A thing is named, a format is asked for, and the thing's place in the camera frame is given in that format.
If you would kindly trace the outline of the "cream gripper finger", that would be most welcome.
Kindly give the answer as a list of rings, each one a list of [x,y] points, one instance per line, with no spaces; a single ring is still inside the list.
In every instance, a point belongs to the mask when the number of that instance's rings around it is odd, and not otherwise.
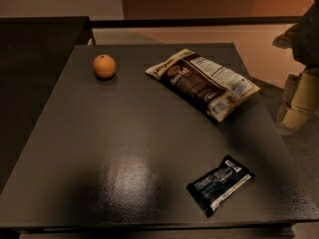
[[[304,126],[319,108],[319,69],[306,67],[298,76],[290,74],[276,117],[281,135],[290,135]]]

